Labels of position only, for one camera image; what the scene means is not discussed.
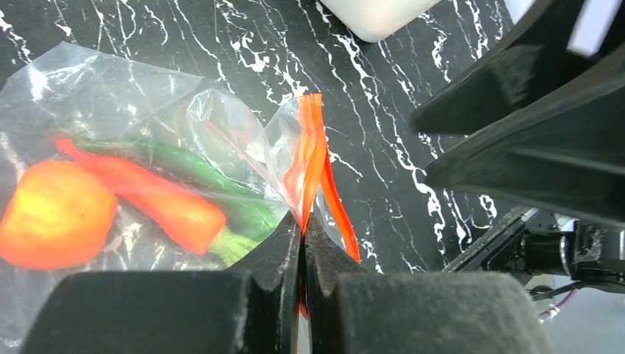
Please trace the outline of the orange toy fruit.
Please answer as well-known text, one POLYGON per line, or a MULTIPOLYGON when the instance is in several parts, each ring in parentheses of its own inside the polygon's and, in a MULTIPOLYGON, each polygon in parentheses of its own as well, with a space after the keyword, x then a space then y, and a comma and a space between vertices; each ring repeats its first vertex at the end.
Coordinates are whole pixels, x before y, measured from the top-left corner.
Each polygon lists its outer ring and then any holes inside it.
POLYGON ((117 209, 117 197, 78 164, 37 163, 2 218, 1 258, 39 271, 80 266, 104 248, 117 209))

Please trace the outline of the clear zip bag orange zipper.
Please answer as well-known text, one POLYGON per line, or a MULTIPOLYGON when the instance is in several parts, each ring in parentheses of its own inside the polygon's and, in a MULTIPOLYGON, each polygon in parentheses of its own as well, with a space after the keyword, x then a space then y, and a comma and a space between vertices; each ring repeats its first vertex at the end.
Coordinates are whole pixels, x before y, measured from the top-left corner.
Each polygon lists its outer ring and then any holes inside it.
POLYGON ((360 262, 319 93, 69 43, 1 88, 3 353, 289 352, 316 240, 360 262))

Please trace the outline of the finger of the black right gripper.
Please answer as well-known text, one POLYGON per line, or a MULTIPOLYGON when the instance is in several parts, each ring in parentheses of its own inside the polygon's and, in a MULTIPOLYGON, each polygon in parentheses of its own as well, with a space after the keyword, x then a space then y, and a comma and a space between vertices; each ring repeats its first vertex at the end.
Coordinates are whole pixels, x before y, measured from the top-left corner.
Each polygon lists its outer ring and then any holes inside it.
POLYGON ((425 182, 624 225, 624 76, 551 98, 474 133, 425 182))
POLYGON ((536 1, 463 74, 410 115, 414 133, 470 135, 569 83, 624 43, 624 4, 591 55, 568 49, 583 1, 536 1))

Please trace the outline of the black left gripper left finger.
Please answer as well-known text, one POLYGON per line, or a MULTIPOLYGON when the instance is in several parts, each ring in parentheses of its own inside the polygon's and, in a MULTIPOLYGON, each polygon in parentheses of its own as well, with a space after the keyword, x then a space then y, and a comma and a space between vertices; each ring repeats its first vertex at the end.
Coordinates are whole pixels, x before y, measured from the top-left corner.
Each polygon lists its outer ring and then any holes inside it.
POLYGON ((300 227, 291 213, 223 271, 99 271, 53 290, 23 353, 294 353, 300 227))

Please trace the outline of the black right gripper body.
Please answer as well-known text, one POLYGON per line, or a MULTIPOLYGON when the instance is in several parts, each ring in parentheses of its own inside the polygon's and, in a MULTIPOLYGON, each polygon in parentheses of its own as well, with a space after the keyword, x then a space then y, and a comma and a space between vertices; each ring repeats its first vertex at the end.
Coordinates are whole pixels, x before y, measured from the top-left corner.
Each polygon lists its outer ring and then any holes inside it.
POLYGON ((555 293, 594 288, 624 292, 624 229, 517 206, 444 267, 497 271, 522 284, 531 277, 569 277, 555 293))

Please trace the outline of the orange toy carrot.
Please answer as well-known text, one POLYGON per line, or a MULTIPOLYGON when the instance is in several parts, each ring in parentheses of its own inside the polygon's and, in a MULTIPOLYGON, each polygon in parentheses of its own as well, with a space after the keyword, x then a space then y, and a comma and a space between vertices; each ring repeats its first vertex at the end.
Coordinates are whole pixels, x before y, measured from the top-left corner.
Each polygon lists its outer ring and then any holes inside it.
POLYGON ((57 139, 55 147, 192 254, 213 251, 231 266, 260 244, 233 232, 226 214, 205 198, 127 159, 80 150, 70 138, 57 139))

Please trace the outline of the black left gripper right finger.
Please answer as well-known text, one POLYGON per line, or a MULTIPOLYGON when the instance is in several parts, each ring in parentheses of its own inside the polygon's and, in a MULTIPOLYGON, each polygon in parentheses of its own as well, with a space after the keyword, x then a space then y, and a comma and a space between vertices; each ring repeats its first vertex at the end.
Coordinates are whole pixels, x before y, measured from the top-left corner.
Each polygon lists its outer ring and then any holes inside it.
POLYGON ((552 353, 521 284, 489 272, 368 271, 311 217, 304 271, 313 353, 552 353))

